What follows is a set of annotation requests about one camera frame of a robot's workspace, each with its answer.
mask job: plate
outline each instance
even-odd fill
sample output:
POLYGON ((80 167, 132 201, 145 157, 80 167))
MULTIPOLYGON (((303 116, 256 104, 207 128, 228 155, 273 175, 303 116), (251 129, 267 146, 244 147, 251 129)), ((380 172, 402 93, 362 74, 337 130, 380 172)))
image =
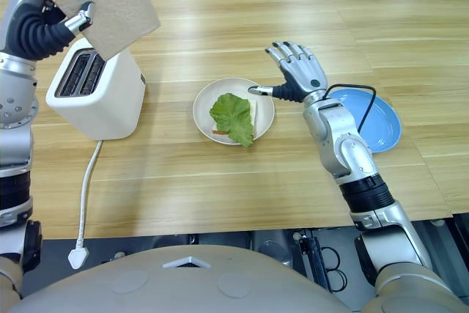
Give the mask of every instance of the plate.
MULTIPOLYGON (((338 89, 330 93, 329 97, 338 99, 350 110, 358 128, 372 94, 360 89, 338 89)), ((401 139, 401 133, 401 122, 394 109, 376 96, 360 136, 368 143, 373 153, 379 153, 395 147, 401 139)))
POLYGON ((273 123, 275 116, 275 108, 272 98, 252 95, 248 92, 251 86, 259 86, 256 82, 245 78, 222 78, 207 85, 197 95, 193 102, 193 120, 196 122, 200 132, 212 141, 229 144, 240 145, 233 141, 227 135, 217 135, 212 133, 212 127, 215 120, 210 116, 210 109, 217 101, 218 97, 225 93, 232 93, 243 99, 252 99, 256 101, 256 117, 254 121, 254 141, 262 136, 273 123))

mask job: white plate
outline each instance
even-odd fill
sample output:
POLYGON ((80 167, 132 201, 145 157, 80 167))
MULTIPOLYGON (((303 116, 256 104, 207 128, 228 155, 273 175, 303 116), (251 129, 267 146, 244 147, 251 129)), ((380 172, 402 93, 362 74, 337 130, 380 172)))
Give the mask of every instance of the white plate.
POLYGON ((217 135, 212 133, 212 127, 215 120, 210 116, 210 109, 217 101, 218 97, 225 93, 232 93, 243 99, 252 99, 256 101, 256 119, 254 122, 254 140, 258 139, 267 132, 272 125, 273 117, 275 116, 275 109, 273 106, 272 98, 252 95, 248 93, 248 88, 251 86, 259 86, 256 82, 246 80, 245 78, 222 78, 207 85, 197 95, 193 102, 193 120, 196 122, 200 132, 212 141, 229 144, 239 145, 227 135, 217 135))

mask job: blue plate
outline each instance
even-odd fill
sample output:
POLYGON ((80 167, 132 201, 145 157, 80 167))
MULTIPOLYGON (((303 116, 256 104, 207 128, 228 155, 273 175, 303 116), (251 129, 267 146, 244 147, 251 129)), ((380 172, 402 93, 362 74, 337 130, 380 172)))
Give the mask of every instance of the blue plate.
MULTIPOLYGON (((372 94, 360 89, 338 89, 330 93, 329 97, 338 99, 350 110, 358 128, 372 94)), ((368 143, 373 153, 379 153, 396 146, 401 139, 401 133, 401 122, 394 109, 376 96, 360 136, 368 143)))

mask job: power cord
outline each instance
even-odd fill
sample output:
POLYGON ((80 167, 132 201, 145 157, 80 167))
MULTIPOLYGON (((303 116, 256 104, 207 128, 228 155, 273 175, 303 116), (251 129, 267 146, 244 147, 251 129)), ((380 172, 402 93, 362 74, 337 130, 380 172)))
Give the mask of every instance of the power cord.
POLYGON ((332 251, 336 255, 336 258, 337 258, 337 264, 332 268, 326 268, 325 272, 327 273, 327 275, 329 275, 329 273, 337 273, 340 276, 341 280, 342 280, 342 286, 340 286, 340 288, 338 288, 336 290, 330 289, 330 291, 331 292, 344 291, 345 287, 347 287, 347 285, 348 285, 348 280, 347 280, 347 276, 345 275, 345 273, 342 270, 339 269, 339 266, 340 266, 339 253, 336 249, 334 249, 330 246, 321 247, 321 251, 324 251, 325 249, 328 249, 329 251, 332 251))
POLYGON ((70 251, 68 254, 68 262, 73 269, 79 269, 83 266, 88 258, 89 251, 86 247, 83 247, 84 234, 85 234, 85 223, 86 223, 86 196, 88 195, 88 185, 91 180, 93 169, 96 164, 97 157, 100 154, 103 141, 98 141, 96 144, 95 152, 89 160, 88 167, 86 168, 85 175, 83 177, 83 183, 81 184, 81 198, 80 198, 80 223, 78 225, 78 238, 76 240, 75 249, 70 251))
POLYGON ((361 128, 363 127, 363 124, 365 123, 365 120, 366 120, 366 117, 368 116, 369 111, 372 110, 374 99, 376 98, 376 89, 373 86, 366 86, 363 84, 333 84, 325 91, 324 97, 322 97, 322 99, 325 100, 328 97, 329 92, 336 87, 369 89, 370 91, 373 92, 372 99, 369 101, 368 108, 366 108, 365 114, 361 118, 360 125, 358 126, 358 129, 357 129, 358 133, 360 133, 361 128))

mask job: cable on floor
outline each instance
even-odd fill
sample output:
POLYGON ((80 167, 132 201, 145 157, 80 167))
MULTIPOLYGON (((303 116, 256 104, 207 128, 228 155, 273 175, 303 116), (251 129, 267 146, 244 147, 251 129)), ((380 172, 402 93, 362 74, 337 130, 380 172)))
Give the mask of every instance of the cable on floor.
POLYGON ((335 255, 336 255, 336 258, 337 258, 337 264, 332 267, 332 268, 326 268, 325 269, 325 272, 327 273, 327 275, 329 276, 329 273, 337 273, 341 280, 342 280, 342 286, 340 286, 340 288, 338 289, 332 289, 330 288, 330 291, 331 292, 341 292, 341 291, 344 291, 345 288, 347 287, 348 285, 348 279, 347 279, 347 276, 345 275, 345 273, 339 269, 339 266, 340 266, 340 255, 338 253, 338 251, 330 246, 324 246, 324 247, 321 247, 321 252, 324 251, 325 249, 328 249, 329 251, 332 251, 335 255))

